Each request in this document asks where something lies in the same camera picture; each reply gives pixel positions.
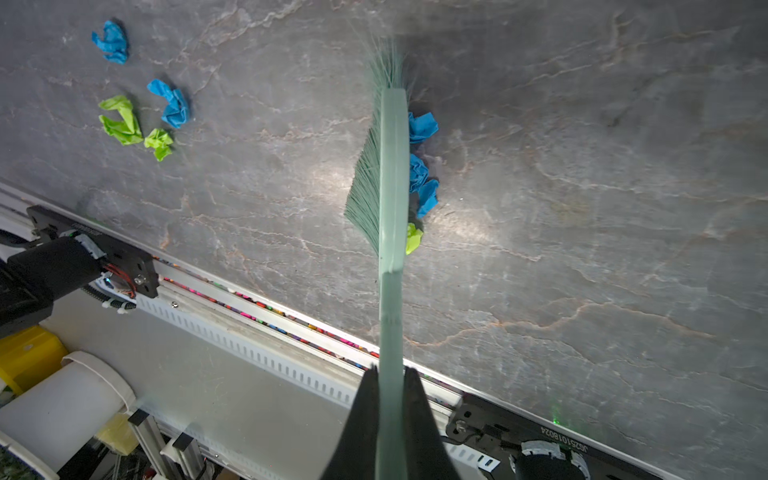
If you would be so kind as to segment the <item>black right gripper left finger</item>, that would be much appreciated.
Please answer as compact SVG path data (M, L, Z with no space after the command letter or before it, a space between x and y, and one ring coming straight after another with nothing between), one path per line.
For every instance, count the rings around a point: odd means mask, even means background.
M379 430L379 374L376 367L362 376L339 442L322 480L375 478Z

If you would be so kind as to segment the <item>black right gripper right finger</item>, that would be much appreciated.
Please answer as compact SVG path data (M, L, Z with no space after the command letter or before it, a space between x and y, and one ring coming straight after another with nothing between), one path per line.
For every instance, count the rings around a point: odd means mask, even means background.
M411 367L404 372L403 430L408 479L460 479L443 445L418 371Z

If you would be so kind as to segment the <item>mint green hand brush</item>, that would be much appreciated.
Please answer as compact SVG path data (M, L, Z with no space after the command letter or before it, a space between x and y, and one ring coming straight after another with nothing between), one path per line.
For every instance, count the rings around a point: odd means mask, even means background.
M392 39L372 43L369 71L372 124L355 165L344 215L378 257L379 427L375 477L405 479L402 277L408 231L410 143L403 56Z

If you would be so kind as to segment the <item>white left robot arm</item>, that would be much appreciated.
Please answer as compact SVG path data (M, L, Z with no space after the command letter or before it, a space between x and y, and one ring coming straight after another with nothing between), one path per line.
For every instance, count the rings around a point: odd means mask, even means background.
M1 336L38 325L56 300L96 280L99 261L72 237L17 253L1 263Z

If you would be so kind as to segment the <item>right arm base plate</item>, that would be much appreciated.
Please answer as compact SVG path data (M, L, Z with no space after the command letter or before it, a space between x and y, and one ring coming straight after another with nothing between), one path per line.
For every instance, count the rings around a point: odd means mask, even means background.
M639 461L472 394L462 396L443 441L464 479L663 479Z

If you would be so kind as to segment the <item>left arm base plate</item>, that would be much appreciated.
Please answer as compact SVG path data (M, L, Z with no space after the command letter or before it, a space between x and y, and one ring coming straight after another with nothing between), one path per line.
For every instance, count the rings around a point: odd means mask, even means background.
M26 209L33 225L51 240L74 237L103 267L114 267L128 279L130 289L148 298L158 296L159 277L154 259L146 251L108 234L97 227L87 226L49 208L34 205Z

